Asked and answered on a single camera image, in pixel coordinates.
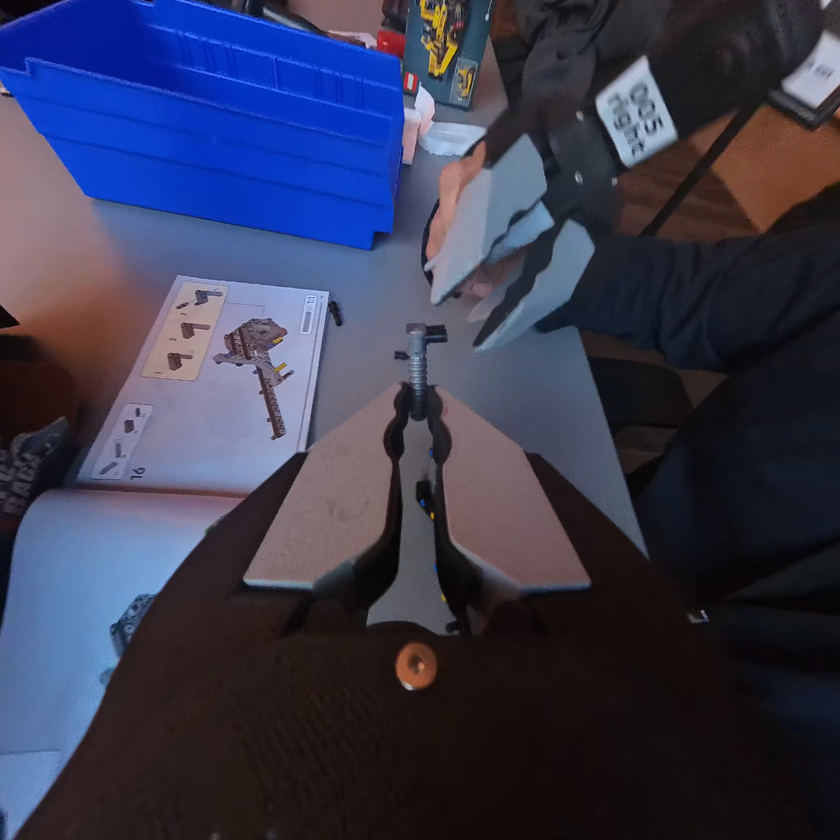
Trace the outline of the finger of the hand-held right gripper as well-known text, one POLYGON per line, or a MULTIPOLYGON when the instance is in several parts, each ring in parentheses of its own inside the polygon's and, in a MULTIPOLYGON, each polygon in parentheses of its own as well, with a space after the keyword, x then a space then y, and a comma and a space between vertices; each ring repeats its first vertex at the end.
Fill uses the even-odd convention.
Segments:
POLYGON ((431 258, 430 301, 441 305, 481 265, 495 264, 554 226, 543 203, 548 183, 531 137, 520 136, 484 166, 455 202, 443 243, 431 258))
POLYGON ((568 219, 538 236, 476 311, 486 314, 473 351, 488 353, 519 339, 571 299, 595 253, 587 229, 568 219))

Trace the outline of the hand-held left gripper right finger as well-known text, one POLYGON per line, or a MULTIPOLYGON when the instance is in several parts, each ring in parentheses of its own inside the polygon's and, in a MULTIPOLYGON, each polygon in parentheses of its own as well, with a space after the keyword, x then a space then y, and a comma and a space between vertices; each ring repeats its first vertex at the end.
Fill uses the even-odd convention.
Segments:
POLYGON ((440 387, 428 394, 436 571, 451 606, 592 586, 522 447, 440 387))

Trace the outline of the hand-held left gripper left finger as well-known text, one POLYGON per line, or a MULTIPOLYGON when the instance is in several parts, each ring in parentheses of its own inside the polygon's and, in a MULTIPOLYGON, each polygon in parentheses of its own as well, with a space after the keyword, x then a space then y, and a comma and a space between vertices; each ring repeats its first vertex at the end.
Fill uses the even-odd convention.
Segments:
POLYGON ((260 589, 386 592, 398 571, 407 386, 310 447, 244 575, 260 589))

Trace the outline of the grey black lego motor assembly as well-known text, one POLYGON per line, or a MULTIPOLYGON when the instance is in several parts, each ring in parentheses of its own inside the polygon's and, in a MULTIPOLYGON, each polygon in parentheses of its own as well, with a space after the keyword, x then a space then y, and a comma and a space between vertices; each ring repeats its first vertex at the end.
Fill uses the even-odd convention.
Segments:
MULTIPOLYGON (((415 499, 419 507, 427 515, 428 519, 436 527, 436 479, 437 461, 434 454, 434 447, 428 449, 427 473, 415 485, 415 499)), ((467 612, 455 609, 455 605, 447 600, 444 585, 440 583, 441 600, 447 606, 451 619, 446 624, 446 633, 449 635, 471 635, 471 626, 467 612)))

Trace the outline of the grey lego worm gear axle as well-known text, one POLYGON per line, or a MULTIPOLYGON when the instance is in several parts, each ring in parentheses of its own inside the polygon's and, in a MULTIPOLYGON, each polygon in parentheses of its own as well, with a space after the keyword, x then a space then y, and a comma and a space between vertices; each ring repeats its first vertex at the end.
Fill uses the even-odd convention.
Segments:
POLYGON ((410 417, 422 422, 427 419, 427 348, 430 344, 446 343, 448 331, 444 324, 410 322, 406 325, 406 336, 406 352, 411 354, 407 361, 410 417))

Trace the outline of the person's right forearm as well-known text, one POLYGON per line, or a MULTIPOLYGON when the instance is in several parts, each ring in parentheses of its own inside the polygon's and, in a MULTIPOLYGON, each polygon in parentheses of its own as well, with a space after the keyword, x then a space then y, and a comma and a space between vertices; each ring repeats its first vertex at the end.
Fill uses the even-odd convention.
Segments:
POLYGON ((683 369, 731 374, 785 354, 838 371, 838 223, 835 183, 749 238, 592 234, 583 275, 536 329, 609 335, 683 369))

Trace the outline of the lego instruction booklet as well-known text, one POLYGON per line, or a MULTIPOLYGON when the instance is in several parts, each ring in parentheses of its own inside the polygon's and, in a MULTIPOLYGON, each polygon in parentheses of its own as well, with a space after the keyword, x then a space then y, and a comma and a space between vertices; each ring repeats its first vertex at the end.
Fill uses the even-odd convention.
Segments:
POLYGON ((308 441, 329 294, 179 276, 68 483, 14 542, 2 838, 87 731, 127 631, 206 531, 308 441))

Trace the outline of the dark lego set box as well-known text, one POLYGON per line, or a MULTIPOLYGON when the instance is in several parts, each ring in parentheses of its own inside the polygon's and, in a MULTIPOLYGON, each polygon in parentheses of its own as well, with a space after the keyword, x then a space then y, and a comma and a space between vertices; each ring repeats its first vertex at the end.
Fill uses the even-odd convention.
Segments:
POLYGON ((490 34, 493 1, 412 1, 407 6, 403 92, 471 110, 490 34))

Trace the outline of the person's right hand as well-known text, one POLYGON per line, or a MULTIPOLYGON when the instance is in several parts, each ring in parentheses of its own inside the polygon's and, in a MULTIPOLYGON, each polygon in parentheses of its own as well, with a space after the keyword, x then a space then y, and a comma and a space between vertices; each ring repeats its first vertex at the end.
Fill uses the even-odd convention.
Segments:
MULTIPOLYGON (((435 261, 451 228, 461 193, 485 169, 487 142, 481 140, 470 147, 460 159, 446 164, 438 179, 436 209, 427 224, 421 252, 423 271, 431 276, 435 268, 426 266, 435 261)), ((521 271, 525 256, 524 247, 506 254, 495 262, 479 264, 455 289, 463 298, 474 302, 467 315, 468 322, 484 321, 501 300, 500 288, 506 287, 521 271)))

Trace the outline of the clear plastic bag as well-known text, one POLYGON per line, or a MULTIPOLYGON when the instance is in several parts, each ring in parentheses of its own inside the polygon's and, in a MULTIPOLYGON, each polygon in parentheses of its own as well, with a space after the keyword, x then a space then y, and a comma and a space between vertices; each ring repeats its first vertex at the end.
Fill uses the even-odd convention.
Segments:
POLYGON ((419 146, 429 154, 440 157, 462 157, 480 142, 487 128, 458 122, 433 121, 425 132, 418 134, 419 146))

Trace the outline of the pale pink plastic bag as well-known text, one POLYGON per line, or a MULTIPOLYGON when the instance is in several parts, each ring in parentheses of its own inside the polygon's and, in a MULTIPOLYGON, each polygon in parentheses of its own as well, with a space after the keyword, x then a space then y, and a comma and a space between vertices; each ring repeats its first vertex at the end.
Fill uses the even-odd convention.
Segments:
POLYGON ((414 105, 404 108, 402 137, 402 163, 404 165, 413 163, 418 141, 431 128, 435 109, 434 98, 422 85, 419 85, 414 105))

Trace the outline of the black jacket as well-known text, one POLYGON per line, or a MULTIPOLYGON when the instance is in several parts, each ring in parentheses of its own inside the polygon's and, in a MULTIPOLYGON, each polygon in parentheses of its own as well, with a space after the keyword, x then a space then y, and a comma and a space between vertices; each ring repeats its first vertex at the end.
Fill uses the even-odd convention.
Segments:
POLYGON ((588 98, 595 81, 653 46, 670 1, 512 3, 517 33, 494 45, 508 105, 539 94, 588 98))

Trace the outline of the person's dark clothing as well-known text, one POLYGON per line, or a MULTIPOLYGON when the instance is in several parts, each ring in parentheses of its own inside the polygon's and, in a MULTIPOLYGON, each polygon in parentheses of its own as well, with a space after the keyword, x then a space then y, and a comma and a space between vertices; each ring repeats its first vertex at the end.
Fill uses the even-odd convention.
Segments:
POLYGON ((692 411, 677 375, 590 359, 611 426, 673 434, 626 478, 653 560, 817 838, 838 838, 838 351, 772 353, 692 411))

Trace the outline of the dark toy car box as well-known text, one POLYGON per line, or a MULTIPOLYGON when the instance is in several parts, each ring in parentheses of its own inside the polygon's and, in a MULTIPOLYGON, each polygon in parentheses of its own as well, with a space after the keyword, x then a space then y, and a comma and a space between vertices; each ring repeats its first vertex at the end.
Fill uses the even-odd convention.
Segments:
POLYGON ((70 446, 65 416, 35 432, 21 433, 1 445, 2 524, 19 520, 42 491, 70 446))

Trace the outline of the blue plastic bin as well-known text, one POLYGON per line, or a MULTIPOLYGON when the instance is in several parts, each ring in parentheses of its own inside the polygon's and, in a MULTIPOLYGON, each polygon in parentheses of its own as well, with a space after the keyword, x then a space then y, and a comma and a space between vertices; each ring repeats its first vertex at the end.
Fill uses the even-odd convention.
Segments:
POLYGON ((59 2, 1 75, 89 197, 371 249, 403 159, 397 58, 198 2, 59 2))

